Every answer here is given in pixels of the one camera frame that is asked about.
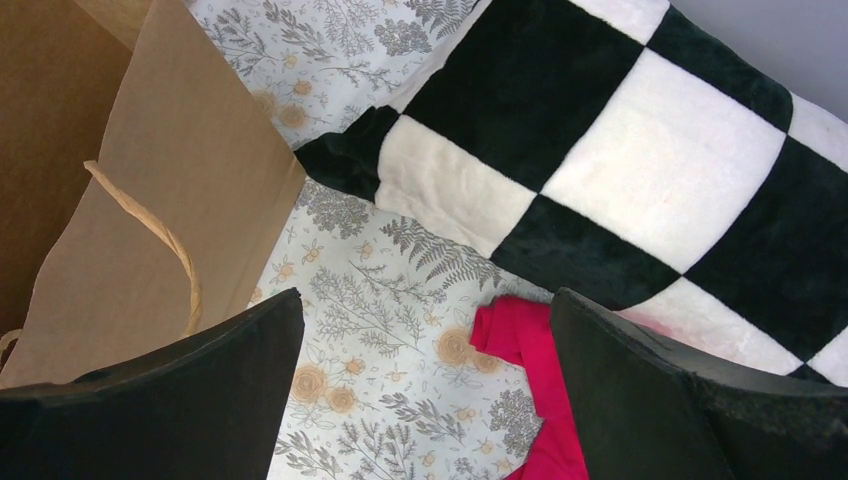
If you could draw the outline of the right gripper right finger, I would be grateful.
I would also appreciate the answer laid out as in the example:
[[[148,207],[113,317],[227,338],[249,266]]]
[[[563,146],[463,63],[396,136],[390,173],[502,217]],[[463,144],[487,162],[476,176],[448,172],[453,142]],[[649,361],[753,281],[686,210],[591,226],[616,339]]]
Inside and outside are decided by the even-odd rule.
[[[726,361],[571,291],[551,328],[593,479],[843,479],[847,391]]]

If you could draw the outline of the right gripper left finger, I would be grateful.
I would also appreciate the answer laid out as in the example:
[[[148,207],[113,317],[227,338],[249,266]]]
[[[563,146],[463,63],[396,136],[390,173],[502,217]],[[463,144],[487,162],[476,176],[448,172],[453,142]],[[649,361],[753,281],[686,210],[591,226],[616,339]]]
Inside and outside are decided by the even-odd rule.
[[[263,479],[304,335],[283,291],[67,384],[1,393],[5,479]]]

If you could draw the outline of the brown paper bag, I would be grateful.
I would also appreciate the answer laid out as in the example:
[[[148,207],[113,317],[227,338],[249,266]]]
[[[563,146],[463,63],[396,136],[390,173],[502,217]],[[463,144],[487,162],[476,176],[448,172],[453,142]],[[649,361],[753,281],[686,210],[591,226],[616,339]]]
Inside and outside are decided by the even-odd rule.
[[[2,392],[241,312],[304,177],[183,2],[3,2]]]

